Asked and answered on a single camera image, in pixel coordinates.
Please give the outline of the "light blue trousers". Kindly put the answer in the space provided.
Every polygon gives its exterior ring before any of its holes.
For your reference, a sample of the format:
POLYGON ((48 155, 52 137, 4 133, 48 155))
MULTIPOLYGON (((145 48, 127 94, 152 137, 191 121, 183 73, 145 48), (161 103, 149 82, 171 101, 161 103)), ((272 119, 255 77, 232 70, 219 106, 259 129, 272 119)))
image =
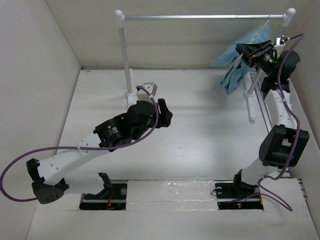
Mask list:
POLYGON ((261 24, 241 38, 230 43, 220 56, 211 61, 210 66, 212 68, 228 67, 227 72, 220 82, 220 85, 228 95, 233 93, 239 87, 251 69, 242 60, 242 55, 236 51, 236 45, 262 43, 269 41, 270 36, 271 30, 269 24, 261 24))

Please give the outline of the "cream plastic clothes hanger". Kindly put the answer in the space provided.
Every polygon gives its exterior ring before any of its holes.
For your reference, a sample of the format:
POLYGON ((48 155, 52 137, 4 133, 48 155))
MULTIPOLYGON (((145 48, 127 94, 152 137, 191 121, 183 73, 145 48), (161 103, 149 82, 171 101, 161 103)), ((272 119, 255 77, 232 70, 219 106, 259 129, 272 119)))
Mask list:
MULTIPOLYGON (((253 41, 256 39, 256 37, 260 34, 260 32, 264 29, 264 27, 269 23, 270 21, 270 17, 272 15, 272 12, 268 15, 268 18, 266 20, 266 22, 262 25, 262 27, 259 29, 259 31, 254 35, 254 37, 252 38, 252 40, 249 42, 249 44, 252 44, 253 41)), ((241 59, 242 59, 242 56, 243 56, 243 53, 241 53, 239 55, 239 57, 236 59, 235 63, 233 64, 233 67, 237 67, 237 65, 241 62, 241 59)))

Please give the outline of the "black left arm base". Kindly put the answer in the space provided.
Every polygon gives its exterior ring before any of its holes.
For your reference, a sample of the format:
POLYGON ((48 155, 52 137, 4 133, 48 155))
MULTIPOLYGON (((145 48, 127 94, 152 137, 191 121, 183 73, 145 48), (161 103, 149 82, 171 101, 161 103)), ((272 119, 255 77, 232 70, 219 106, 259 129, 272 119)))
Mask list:
POLYGON ((83 211, 122 211, 126 209, 127 181, 116 181, 112 183, 113 190, 106 195, 101 193, 81 195, 79 209, 83 211))

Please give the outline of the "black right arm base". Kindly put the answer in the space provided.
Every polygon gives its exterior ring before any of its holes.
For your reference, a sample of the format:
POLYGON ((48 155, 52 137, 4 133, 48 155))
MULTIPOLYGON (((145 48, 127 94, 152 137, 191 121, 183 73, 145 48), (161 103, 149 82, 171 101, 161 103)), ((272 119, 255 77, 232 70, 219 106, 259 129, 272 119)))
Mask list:
POLYGON ((217 199, 218 210, 263 210, 257 186, 240 186, 232 180, 215 180, 211 195, 217 199))

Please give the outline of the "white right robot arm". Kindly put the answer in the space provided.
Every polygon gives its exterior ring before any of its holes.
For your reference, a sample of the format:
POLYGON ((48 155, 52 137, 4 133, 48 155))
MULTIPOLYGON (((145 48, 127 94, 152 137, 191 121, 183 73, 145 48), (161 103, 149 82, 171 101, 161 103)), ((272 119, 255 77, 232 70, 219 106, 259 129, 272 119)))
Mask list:
POLYGON ((237 197, 253 194, 258 181, 275 172, 294 167, 305 149, 309 132, 302 130, 290 105, 290 75, 300 62, 295 51, 278 54, 272 41, 238 43, 236 51, 249 67, 259 67, 266 77, 261 85, 263 99, 271 114, 272 129, 260 145, 258 158, 233 178, 230 190, 237 197))

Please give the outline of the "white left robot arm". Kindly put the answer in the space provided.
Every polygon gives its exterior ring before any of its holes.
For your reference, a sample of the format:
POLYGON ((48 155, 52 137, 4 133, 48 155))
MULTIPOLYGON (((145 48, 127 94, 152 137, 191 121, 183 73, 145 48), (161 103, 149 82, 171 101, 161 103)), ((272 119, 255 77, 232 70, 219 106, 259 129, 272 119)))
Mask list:
POLYGON ((99 156, 140 140, 152 128, 169 127, 172 118, 173 113, 163 98, 157 105, 139 100, 127 112, 96 126, 80 141, 78 148, 43 160, 28 160, 26 167, 35 198, 43 205, 55 202, 65 194, 82 193, 99 199, 109 198, 114 186, 105 172, 85 177, 74 174, 74 171, 99 156))

